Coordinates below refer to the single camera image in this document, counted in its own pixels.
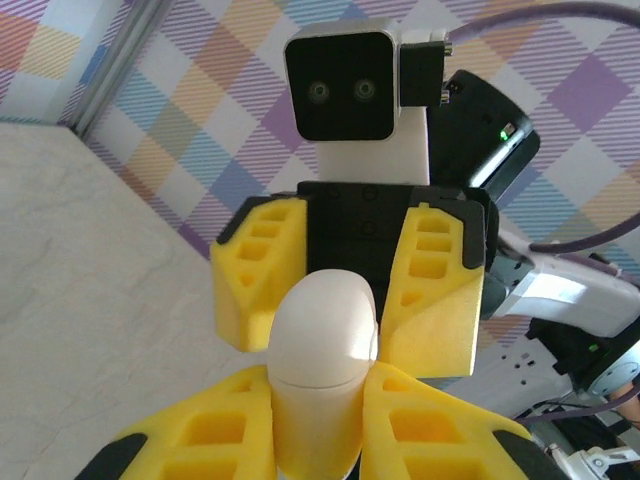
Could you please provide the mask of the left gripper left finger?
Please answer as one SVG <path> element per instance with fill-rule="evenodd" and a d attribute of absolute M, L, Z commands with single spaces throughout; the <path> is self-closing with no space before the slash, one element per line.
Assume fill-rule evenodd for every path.
<path fill-rule="evenodd" d="M 121 431 L 79 479 L 274 479 L 271 389 L 252 366 Z"/>

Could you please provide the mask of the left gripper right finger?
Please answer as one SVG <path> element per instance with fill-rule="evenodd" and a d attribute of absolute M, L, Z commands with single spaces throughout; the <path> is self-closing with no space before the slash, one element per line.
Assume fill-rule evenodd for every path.
<path fill-rule="evenodd" d="M 377 362 L 364 387 L 361 479 L 565 479 L 519 423 Z"/>

